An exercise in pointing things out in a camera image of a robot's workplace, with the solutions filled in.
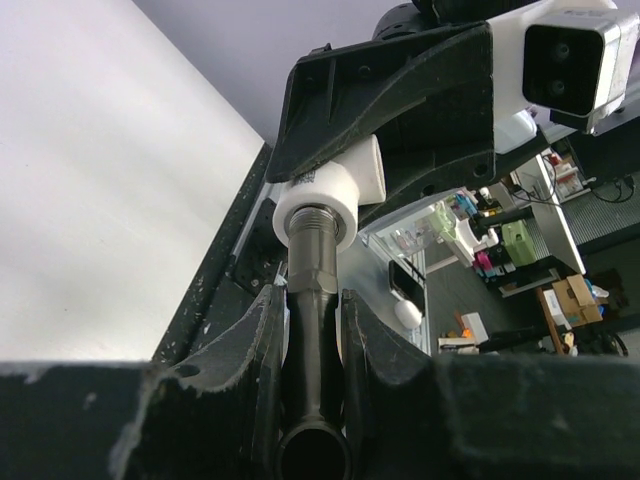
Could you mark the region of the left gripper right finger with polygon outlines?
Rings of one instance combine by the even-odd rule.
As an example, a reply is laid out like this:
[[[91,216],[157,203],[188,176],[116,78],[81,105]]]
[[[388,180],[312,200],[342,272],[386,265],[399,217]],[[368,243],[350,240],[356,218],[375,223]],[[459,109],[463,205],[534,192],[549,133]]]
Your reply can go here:
[[[639,364],[610,356],[428,356],[342,294],[357,479],[635,479]]]

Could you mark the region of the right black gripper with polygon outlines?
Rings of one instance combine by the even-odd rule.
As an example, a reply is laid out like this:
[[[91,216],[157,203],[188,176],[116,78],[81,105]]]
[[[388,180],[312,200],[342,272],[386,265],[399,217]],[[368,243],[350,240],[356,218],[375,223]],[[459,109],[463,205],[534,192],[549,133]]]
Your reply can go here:
[[[524,5],[412,1],[384,14],[373,41],[300,58],[267,180],[289,181],[376,134],[387,198],[360,207],[362,225],[436,193],[493,183],[506,169],[495,165],[488,21]]]

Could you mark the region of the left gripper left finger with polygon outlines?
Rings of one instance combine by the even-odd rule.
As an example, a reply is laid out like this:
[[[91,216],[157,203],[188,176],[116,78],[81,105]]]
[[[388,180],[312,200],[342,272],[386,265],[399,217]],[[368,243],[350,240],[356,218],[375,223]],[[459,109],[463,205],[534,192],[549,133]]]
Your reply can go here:
[[[269,479],[279,435],[284,291],[262,289],[172,367],[1,366],[5,479]]]

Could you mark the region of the white elbow fitting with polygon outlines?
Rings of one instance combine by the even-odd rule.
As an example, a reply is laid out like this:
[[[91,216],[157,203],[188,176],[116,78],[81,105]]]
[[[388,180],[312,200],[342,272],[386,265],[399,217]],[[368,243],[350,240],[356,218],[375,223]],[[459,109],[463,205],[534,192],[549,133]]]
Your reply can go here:
[[[284,245],[289,244],[293,214],[302,207],[328,207],[337,214],[337,251],[354,242],[358,209],[386,200],[386,184],[378,139],[369,135],[323,166],[287,182],[273,214],[273,229]]]

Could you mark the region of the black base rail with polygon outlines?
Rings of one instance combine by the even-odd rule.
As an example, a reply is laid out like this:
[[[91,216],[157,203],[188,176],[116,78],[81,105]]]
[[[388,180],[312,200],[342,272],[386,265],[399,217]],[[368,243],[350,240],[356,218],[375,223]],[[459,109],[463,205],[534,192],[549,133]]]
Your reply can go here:
[[[153,356],[172,366],[188,356],[264,184],[272,147],[264,143],[227,211]]]

